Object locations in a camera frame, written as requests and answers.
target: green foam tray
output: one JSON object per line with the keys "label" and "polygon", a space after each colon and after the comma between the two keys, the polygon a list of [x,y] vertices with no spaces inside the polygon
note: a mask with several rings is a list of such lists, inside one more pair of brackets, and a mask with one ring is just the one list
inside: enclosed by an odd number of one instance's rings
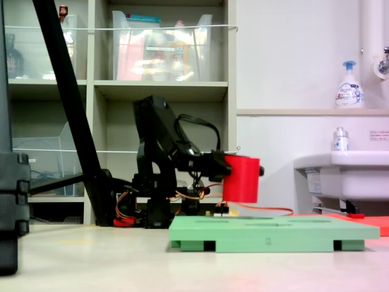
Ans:
{"label": "green foam tray", "polygon": [[361,251],[379,228],[326,216],[177,216],[170,228],[172,248],[216,252]]}

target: sink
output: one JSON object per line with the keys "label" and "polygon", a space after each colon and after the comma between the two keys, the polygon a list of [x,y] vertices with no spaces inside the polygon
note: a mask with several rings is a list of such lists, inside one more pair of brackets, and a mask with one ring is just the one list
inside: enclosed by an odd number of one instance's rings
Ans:
{"label": "sink", "polygon": [[389,151],[332,151],[294,161],[314,196],[389,201]]}

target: floor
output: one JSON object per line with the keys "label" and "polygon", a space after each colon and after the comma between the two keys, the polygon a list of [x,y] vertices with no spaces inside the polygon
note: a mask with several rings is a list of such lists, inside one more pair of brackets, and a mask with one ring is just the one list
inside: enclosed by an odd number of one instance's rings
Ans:
{"label": "floor", "polygon": [[0,291],[389,291],[389,237],[364,252],[176,252],[167,230],[31,226]]}

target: red cup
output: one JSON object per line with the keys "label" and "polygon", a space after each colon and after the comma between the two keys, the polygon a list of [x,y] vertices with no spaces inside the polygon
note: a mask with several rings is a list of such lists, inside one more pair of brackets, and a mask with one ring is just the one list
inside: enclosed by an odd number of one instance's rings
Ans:
{"label": "red cup", "polygon": [[225,155],[231,165],[231,175],[224,177],[223,201],[256,203],[260,181],[260,159],[246,156]]}

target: clear plastic bin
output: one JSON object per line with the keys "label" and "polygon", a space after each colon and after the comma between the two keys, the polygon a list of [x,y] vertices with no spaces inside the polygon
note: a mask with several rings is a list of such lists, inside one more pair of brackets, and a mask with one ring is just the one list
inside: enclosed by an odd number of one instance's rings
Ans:
{"label": "clear plastic bin", "polygon": [[[51,179],[65,178],[81,172],[80,162],[69,128],[66,123],[58,137],[13,138],[13,151],[20,151],[29,156],[32,187]],[[67,187],[51,190],[42,196],[83,196],[82,182]]]}
{"label": "clear plastic bin", "polygon": [[[77,79],[86,79],[87,31],[77,15],[68,15],[63,23],[67,49]],[[42,31],[38,29],[5,28],[9,78],[55,80]]]}
{"label": "clear plastic bin", "polygon": [[[113,11],[113,79],[142,81],[210,81],[211,29],[129,28],[123,12]],[[203,15],[198,26],[210,25]]]}

